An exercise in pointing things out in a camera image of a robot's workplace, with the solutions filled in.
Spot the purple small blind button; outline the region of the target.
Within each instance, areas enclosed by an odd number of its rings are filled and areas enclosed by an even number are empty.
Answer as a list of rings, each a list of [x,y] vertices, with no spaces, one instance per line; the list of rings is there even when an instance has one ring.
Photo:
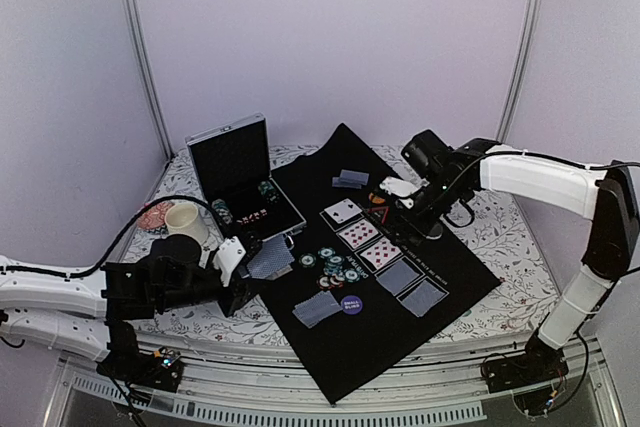
[[[341,299],[341,309],[346,315],[358,315],[364,307],[363,301],[355,295],[347,295]]]

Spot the black red triangle button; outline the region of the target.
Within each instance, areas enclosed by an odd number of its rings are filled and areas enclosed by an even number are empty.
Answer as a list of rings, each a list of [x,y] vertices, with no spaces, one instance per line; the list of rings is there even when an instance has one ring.
[[[389,206],[375,206],[368,210],[368,213],[381,225],[386,223],[390,211]]]

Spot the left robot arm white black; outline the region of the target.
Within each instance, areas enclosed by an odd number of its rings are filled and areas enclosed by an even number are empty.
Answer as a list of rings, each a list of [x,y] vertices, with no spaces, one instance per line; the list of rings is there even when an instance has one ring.
[[[110,261],[91,267],[44,266],[1,259],[1,333],[25,336],[50,348],[111,366],[128,381],[148,373],[138,350],[134,320],[216,302],[233,313],[249,298],[255,281],[248,263],[262,241],[215,210],[223,241],[203,259],[200,243],[182,233],[153,241],[133,263]]]

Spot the dealt playing card grey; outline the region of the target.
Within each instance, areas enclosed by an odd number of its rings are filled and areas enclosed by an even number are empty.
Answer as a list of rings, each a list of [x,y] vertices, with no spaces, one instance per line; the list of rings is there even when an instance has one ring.
[[[347,170],[347,169],[343,169],[340,172],[339,177],[342,177],[344,179],[351,179],[351,180],[355,180],[358,182],[361,182],[362,184],[367,185],[368,181],[369,181],[369,174],[366,172],[360,172],[360,171],[353,171],[353,170]]]

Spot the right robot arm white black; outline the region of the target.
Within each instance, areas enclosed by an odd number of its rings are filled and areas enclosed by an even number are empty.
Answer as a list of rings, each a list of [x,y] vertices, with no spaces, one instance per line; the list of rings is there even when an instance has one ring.
[[[567,341],[633,270],[639,238],[633,163],[582,164],[483,138],[452,148],[431,130],[415,135],[401,155],[425,185],[387,177],[379,188],[398,202],[407,220],[427,228],[481,190],[539,201],[590,221],[578,273],[517,362],[524,382],[539,382],[554,369]]]

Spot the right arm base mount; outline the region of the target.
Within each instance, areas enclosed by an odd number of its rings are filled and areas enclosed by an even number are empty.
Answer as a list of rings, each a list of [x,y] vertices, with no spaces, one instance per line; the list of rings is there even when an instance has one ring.
[[[513,390],[549,382],[545,388],[516,394],[516,407],[525,414],[547,413],[559,396],[569,372],[562,349],[555,350],[532,337],[519,355],[491,354],[481,364],[480,373],[489,392]]]

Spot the orange big blind button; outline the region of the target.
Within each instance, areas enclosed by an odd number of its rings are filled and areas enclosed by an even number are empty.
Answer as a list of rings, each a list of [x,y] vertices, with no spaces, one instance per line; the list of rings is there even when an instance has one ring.
[[[374,203],[374,204],[379,204],[379,203],[382,202],[382,199],[379,198],[376,194],[370,193],[369,194],[369,201]]]

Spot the blue playing card deck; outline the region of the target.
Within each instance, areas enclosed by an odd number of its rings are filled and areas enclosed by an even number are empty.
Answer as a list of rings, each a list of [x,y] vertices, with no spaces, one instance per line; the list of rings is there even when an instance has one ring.
[[[294,257],[283,236],[263,243],[261,250],[248,263],[250,276],[257,280],[275,280],[290,270]]]

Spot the green poker chip stack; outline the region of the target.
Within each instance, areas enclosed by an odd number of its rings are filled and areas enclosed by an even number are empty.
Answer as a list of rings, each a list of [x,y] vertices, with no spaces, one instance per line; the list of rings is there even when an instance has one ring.
[[[279,194],[270,181],[260,182],[258,184],[258,191],[266,202],[275,203],[278,201]]]

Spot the chip pile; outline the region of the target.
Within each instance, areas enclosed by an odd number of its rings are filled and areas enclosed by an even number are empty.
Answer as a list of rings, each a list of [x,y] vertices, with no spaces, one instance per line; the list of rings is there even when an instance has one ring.
[[[356,267],[351,266],[346,258],[335,252],[334,249],[323,247],[318,251],[322,260],[322,272],[317,280],[321,290],[341,288],[345,284],[359,282],[363,275]]]

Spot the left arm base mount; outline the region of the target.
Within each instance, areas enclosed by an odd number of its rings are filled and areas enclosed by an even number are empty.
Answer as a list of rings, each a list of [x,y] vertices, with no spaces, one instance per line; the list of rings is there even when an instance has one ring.
[[[109,333],[107,356],[97,363],[98,374],[122,381],[127,386],[143,386],[170,393],[178,391],[184,371],[179,351],[160,347],[152,353],[144,353],[129,323],[107,320],[105,325]]]

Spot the green twenty chip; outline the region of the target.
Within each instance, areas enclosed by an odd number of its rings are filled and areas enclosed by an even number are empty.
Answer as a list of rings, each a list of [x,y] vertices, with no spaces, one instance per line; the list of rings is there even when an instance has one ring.
[[[313,267],[316,263],[316,258],[312,254],[304,254],[301,255],[299,260],[299,264],[305,268]]]

